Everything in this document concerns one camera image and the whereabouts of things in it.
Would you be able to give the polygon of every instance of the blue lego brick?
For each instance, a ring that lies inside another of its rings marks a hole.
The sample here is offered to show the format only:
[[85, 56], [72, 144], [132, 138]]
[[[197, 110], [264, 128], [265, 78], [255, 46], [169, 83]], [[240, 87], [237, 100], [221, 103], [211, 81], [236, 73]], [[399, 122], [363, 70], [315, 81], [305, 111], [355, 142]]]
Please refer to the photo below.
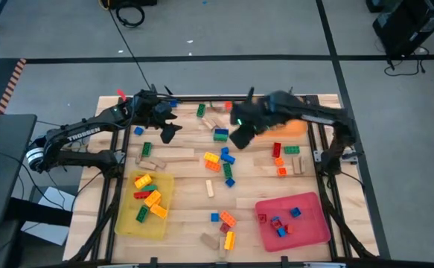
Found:
[[212, 213], [210, 214], [210, 219], [213, 223], [217, 223], [220, 220], [220, 216], [218, 213]]
[[227, 130], [227, 129], [215, 129], [215, 134], [229, 135], [229, 130]]
[[178, 100], [171, 100], [171, 101], [170, 101], [170, 107], [175, 108], [175, 107], [177, 107], [177, 104], [178, 104], [178, 103], [179, 103]]
[[136, 135], [142, 135], [142, 133], [144, 133], [144, 129], [141, 127], [136, 127], [134, 130], [134, 134]]
[[231, 156], [227, 155], [226, 153], [223, 153], [220, 158], [225, 162], [228, 162], [232, 165], [234, 164], [234, 157], [231, 157]]
[[232, 178], [228, 178], [226, 179], [225, 183], [228, 185], [228, 187], [230, 188], [231, 186], [234, 185], [234, 180]]
[[277, 232], [278, 232], [279, 237], [286, 236], [286, 231], [284, 230], [284, 227], [279, 228]]
[[293, 217], [298, 217], [299, 215], [301, 215], [301, 211], [299, 210], [299, 208], [293, 208], [291, 209], [291, 215]]

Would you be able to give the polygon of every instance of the orange striped tape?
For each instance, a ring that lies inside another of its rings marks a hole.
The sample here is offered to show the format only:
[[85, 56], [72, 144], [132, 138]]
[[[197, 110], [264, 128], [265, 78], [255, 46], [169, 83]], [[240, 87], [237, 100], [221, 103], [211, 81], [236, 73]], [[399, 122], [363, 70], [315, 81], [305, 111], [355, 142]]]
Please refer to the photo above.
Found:
[[11, 74], [10, 81], [7, 84], [7, 88], [5, 89], [5, 92], [1, 96], [0, 100], [0, 114], [4, 114], [5, 110], [7, 109], [8, 103], [10, 102], [11, 96], [13, 95], [13, 91], [15, 91], [15, 86], [18, 83], [18, 80], [20, 79], [20, 75], [22, 75], [23, 68], [25, 67], [26, 60], [20, 59], [15, 66], [15, 69], [13, 70], [13, 73]]

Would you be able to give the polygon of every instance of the white object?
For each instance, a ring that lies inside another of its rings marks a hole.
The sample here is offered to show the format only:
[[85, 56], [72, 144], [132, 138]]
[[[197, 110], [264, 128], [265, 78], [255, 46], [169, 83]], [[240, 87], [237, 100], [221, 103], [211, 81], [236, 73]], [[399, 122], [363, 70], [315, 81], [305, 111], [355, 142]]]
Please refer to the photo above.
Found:
[[[66, 211], [71, 211], [71, 205], [74, 200], [74, 196], [72, 196], [71, 194], [67, 194], [63, 191], [59, 191], [56, 188], [48, 187], [48, 189], [46, 189], [45, 192], [45, 197], [55, 202], [56, 204], [63, 205], [63, 198], [61, 197], [60, 193], [63, 195], [63, 197], [65, 197], [63, 208]], [[47, 201], [44, 197], [42, 197], [39, 200], [38, 204], [46, 205], [50, 208], [61, 209], [61, 207]], [[22, 227], [22, 231], [36, 224], [37, 223], [35, 222], [26, 222]], [[65, 243], [66, 238], [68, 237], [68, 231], [69, 231], [69, 227], [66, 226], [55, 226], [46, 223], [40, 223], [25, 232], [30, 235], [34, 235], [46, 241], [62, 246]]]
[[211, 186], [211, 180], [207, 179], [206, 183], [207, 183], [207, 194], [208, 194], [208, 197], [213, 197], [214, 196], [214, 188]]

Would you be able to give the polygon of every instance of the yellow lego brick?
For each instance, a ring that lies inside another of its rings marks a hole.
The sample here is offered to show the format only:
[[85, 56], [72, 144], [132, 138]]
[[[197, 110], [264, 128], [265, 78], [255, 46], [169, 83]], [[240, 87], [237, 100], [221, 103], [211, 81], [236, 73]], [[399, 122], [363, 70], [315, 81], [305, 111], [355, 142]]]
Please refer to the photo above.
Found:
[[135, 181], [134, 185], [137, 187], [137, 189], [141, 190], [145, 185], [148, 185], [151, 182], [152, 179], [150, 178], [149, 174], [145, 174], [143, 177]]
[[234, 246], [234, 232], [227, 232], [224, 248], [226, 250], [233, 250], [233, 246]]
[[148, 206], [150, 208], [150, 207], [152, 207], [153, 204], [155, 204], [157, 201], [159, 201], [161, 196], [162, 195], [159, 193], [159, 191], [155, 190], [150, 194], [150, 196], [148, 196], [144, 200], [144, 203], [146, 206]]
[[165, 208], [162, 208], [160, 205], [154, 204], [150, 208], [150, 212], [154, 213], [155, 215], [161, 217], [162, 219], [165, 219], [167, 216], [167, 210]]
[[214, 155], [213, 153], [205, 153], [203, 158], [205, 160], [208, 160], [208, 161], [213, 162], [213, 163], [218, 163], [218, 161], [220, 160], [220, 157], [218, 157], [217, 155]]

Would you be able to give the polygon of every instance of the wooden tabletop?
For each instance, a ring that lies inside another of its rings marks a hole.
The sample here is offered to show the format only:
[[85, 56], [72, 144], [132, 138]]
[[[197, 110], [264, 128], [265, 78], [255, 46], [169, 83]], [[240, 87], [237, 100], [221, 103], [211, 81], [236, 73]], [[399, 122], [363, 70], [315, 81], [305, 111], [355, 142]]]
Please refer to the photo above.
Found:
[[[337, 95], [318, 95], [318, 97], [321, 105], [340, 107]], [[116, 104], [117, 101], [118, 97], [114, 96], [100, 97], [96, 114]], [[213, 106], [222, 107], [223, 104], [213, 103]], [[124, 179], [127, 179], [130, 171], [142, 170], [135, 164], [135, 155], [144, 142], [152, 142], [151, 155], [167, 162], [164, 170], [160, 168], [157, 170], [171, 173], [175, 178], [173, 199], [168, 213], [164, 240], [116, 235], [112, 261], [115, 263], [148, 263], [151, 257], [159, 258], [160, 263], [220, 261], [218, 250], [205, 246], [200, 241], [200, 235], [205, 232], [216, 239], [223, 236], [219, 231], [221, 222], [210, 222], [210, 213], [222, 210], [227, 210], [237, 220], [237, 225], [232, 228], [236, 234], [234, 250], [228, 252], [226, 261], [280, 261], [282, 255], [288, 256], [290, 261], [330, 260], [327, 243], [280, 252], [266, 252], [262, 246], [254, 213], [255, 203], [261, 200], [311, 191], [318, 193], [308, 136], [265, 135], [256, 138], [245, 150], [238, 150], [230, 141], [225, 144], [213, 141], [212, 131], [196, 117], [197, 107], [198, 103], [182, 103], [174, 109], [173, 113], [179, 117], [173, 122], [182, 125], [183, 129], [169, 144], [162, 143], [159, 137], [160, 130], [148, 129], [142, 136], [131, 133]], [[206, 115], [217, 117], [230, 130], [234, 129], [229, 125], [228, 113], [210, 109], [209, 103], [207, 107]], [[331, 138], [332, 129], [327, 127], [326, 132], [328, 138]], [[108, 150], [111, 136], [111, 133], [98, 133], [92, 136], [89, 151]], [[123, 136], [124, 131], [121, 131], [118, 146]], [[320, 145], [317, 129], [316, 136], [317, 143]], [[277, 176], [276, 166], [271, 156], [272, 145], [275, 141], [281, 142], [283, 146], [300, 146], [299, 155], [306, 161], [305, 173], [294, 175], [291, 157], [282, 152], [281, 155], [285, 160], [284, 166], [289, 176], [283, 179]], [[206, 169], [203, 159], [205, 152], [220, 155], [220, 149], [225, 146], [230, 148], [230, 154], [236, 158], [232, 166], [236, 181], [233, 188], [225, 185], [221, 173]], [[344, 163], [342, 170], [358, 177], [356, 165]], [[80, 188], [98, 172], [99, 170], [95, 167], [84, 168]], [[205, 187], [207, 179], [213, 182], [215, 196], [212, 198], [207, 195]], [[346, 223], [363, 245], [373, 254], [377, 254], [374, 232], [360, 184], [345, 175], [336, 176], [336, 180]], [[63, 260], [76, 254], [95, 227], [102, 187], [103, 177], [99, 176], [77, 198]], [[110, 185], [109, 199], [114, 194], [114, 187], [115, 184]], [[334, 222], [333, 229], [338, 254], [343, 256], [339, 229]], [[109, 224], [101, 236], [100, 258], [104, 257], [108, 231]]]

